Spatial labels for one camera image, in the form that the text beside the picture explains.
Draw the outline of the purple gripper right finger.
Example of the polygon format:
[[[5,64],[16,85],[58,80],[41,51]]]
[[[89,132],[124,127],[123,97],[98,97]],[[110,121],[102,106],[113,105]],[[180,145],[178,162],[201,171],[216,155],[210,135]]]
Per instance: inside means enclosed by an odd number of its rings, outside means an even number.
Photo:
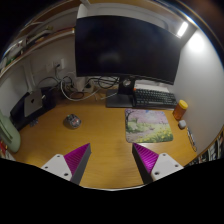
[[[167,153],[157,154],[137,143],[132,144],[132,154],[144,184],[152,183],[182,169]]]

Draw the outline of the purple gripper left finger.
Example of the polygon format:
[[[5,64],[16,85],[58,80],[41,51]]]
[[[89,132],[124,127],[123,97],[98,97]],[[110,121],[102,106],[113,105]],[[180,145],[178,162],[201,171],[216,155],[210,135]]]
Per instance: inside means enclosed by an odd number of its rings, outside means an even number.
[[[66,155],[56,154],[42,169],[79,185],[90,155],[90,144],[85,144]]]

